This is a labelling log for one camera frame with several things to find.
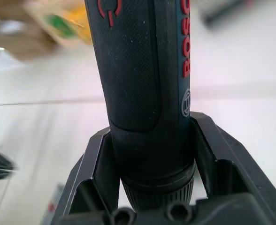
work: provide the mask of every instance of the screwdriver handle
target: screwdriver handle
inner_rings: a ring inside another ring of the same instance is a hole
[[[86,8],[118,165],[137,179],[183,170],[193,160],[190,1],[86,0]]]

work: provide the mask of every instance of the textured grip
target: textured grip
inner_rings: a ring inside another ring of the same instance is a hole
[[[141,193],[132,189],[126,183],[123,183],[123,187],[133,209],[140,211],[161,208],[162,206],[167,206],[173,201],[183,201],[189,203],[192,195],[193,182],[194,177],[192,177],[189,182],[181,188],[163,195],[158,193]]]
[[[193,161],[189,0],[86,0],[86,7],[119,166],[137,179],[179,173]]]

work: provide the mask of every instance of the tiled floor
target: tiled floor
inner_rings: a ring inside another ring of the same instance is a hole
[[[195,9],[191,22],[192,110],[241,141],[276,187],[276,1],[214,31]],[[38,225],[56,184],[106,126],[91,46],[27,64],[1,52],[0,152],[18,169],[0,180],[0,225]],[[205,196],[197,179],[193,200]]]

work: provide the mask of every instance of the black plastic base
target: black plastic base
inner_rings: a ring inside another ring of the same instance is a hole
[[[192,112],[191,120],[192,148],[208,199],[197,201],[189,224],[276,225],[276,189],[244,146],[203,113]],[[108,221],[118,205],[119,175],[106,128],[91,137],[85,154],[72,169],[51,224],[114,225]],[[170,192],[171,205],[178,200],[189,201],[187,193],[192,186],[193,180]],[[125,189],[129,198],[136,196],[135,208],[165,205],[165,197],[133,195],[126,185]],[[173,224],[164,210],[138,210],[132,224]]]

